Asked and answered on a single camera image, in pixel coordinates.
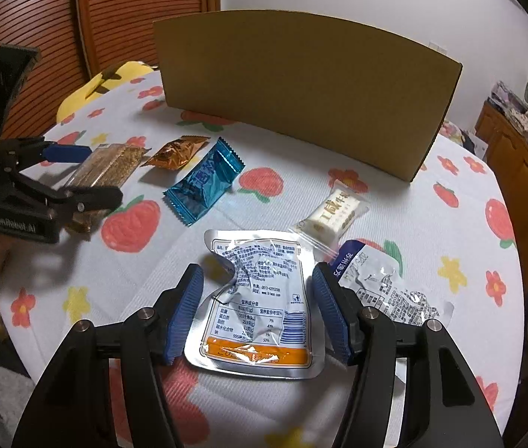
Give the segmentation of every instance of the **yellow flower print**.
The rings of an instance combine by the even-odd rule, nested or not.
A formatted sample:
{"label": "yellow flower print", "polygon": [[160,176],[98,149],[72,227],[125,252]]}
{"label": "yellow flower print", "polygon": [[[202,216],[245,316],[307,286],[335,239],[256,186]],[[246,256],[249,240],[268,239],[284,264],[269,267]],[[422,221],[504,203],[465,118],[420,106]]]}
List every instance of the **yellow flower print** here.
{"label": "yellow flower print", "polygon": [[459,293],[459,285],[467,286],[467,278],[459,270],[459,259],[449,259],[447,256],[442,256],[440,260],[442,266],[438,268],[438,276],[447,278],[451,291]]}
{"label": "yellow flower print", "polygon": [[105,143],[106,142],[106,137],[108,135],[109,135],[108,133],[100,133],[99,135],[96,135],[90,141],[90,146],[96,146],[96,145]]}
{"label": "yellow flower print", "polygon": [[301,428],[290,429],[286,434],[271,433],[264,437],[268,448],[316,448],[311,443],[302,441],[304,430]]}
{"label": "yellow flower print", "polygon": [[86,300],[87,294],[88,289],[85,286],[69,287],[67,299],[63,303],[63,310],[69,314],[71,323],[81,320],[84,314],[90,313],[90,304]]}

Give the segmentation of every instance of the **barcode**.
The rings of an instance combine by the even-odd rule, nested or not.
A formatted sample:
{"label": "barcode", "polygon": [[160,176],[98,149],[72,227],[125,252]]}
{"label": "barcode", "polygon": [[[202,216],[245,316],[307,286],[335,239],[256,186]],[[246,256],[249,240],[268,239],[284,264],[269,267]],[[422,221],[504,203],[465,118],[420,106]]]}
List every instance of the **barcode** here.
{"label": "barcode", "polygon": [[281,343],[305,343],[305,312],[285,312]]}

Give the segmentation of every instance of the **cardboard box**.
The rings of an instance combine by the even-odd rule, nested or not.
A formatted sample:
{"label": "cardboard box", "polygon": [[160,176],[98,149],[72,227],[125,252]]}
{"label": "cardboard box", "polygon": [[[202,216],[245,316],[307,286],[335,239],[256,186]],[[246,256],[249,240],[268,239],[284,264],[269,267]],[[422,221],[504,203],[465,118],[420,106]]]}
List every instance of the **cardboard box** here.
{"label": "cardboard box", "polygon": [[413,180],[462,66],[390,32],[311,13],[156,21],[169,106],[308,141]]}

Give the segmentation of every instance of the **wooden cabinet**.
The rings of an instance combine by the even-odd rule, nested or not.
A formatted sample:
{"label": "wooden cabinet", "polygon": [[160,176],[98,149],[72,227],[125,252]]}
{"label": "wooden cabinet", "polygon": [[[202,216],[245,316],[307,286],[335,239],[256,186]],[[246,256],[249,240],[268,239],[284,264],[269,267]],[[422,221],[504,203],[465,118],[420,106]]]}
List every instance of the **wooden cabinet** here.
{"label": "wooden cabinet", "polygon": [[488,143],[486,162],[505,199],[528,292],[528,143],[490,104],[484,104],[476,134]]}

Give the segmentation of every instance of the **plastic wrapper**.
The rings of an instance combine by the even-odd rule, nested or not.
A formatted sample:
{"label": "plastic wrapper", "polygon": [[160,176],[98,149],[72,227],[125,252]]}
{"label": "plastic wrapper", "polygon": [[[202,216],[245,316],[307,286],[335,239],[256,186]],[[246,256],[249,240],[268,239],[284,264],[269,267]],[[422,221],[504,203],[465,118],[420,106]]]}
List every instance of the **plastic wrapper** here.
{"label": "plastic wrapper", "polygon": [[246,376],[318,375],[324,323],[310,245],[273,230],[208,230],[204,240],[233,278],[198,308],[185,344],[189,362]]}
{"label": "plastic wrapper", "polygon": [[368,212],[370,204],[339,180],[326,200],[307,218],[290,229],[300,234],[315,249],[334,258],[339,249],[339,239],[353,221]]}
{"label": "plastic wrapper", "polygon": [[164,192],[185,225],[194,224],[222,197],[245,168],[229,144],[219,138],[185,178]]}
{"label": "plastic wrapper", "polygon": [[208,144],[208,139],[206,136],[182,136],[166,143],[142,166],[179,170],[189,163],[200,148]]}
{"label": "plastic wrapper", "polygon": [[[121,187],[139,167],[147,150],[129,144],[104,144],[80,165],[65,184],[66,187]],[[75,232],[89,232],[108,211],[75,212],[67,225]]]}
{"label": "plastic wrapper", "polygon": [[[452,303],[417,287],[409,289],[395,258],[358,240],[341,246],[330,269],[339,285],[353,290],[362,305],[378,308],[393,321],[420,326],[436,318],[447,327],[453,316]],[[397,360],[395,375],[406,381],[405,360]]]}

